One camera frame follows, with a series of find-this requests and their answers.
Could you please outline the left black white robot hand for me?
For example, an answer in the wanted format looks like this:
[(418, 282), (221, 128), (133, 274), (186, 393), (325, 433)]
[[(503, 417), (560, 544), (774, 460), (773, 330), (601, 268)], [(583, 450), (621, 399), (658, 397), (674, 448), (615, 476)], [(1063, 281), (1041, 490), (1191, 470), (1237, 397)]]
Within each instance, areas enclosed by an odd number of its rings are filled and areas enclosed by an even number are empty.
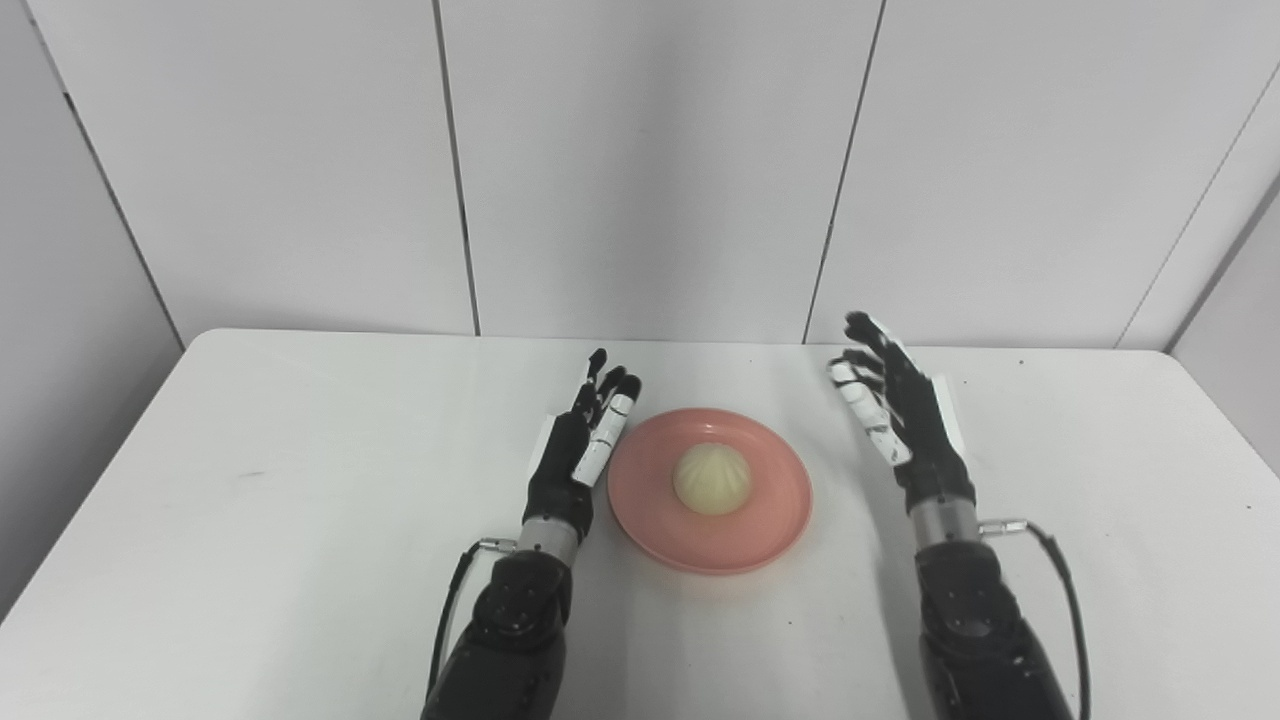
[(527, 484), (522, 524), (553, 523), (582, 542), (594, 523), (593, 489), (609, 464), (643, 382), (611, 365), (605, 348), (588, 357), (570, 409), (556, 415)]

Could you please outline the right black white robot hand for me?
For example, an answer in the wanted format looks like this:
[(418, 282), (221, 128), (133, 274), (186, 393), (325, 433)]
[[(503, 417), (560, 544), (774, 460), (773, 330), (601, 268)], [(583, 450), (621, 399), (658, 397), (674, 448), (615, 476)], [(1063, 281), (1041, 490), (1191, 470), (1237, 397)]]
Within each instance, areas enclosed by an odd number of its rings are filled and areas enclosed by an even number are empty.
[(905, 509), (940, 497), (975, 503), (946, 388), (868, 313), (849, 313), (844, 333), (852, 347), (828, 363), (829, 379), (893, 471)]

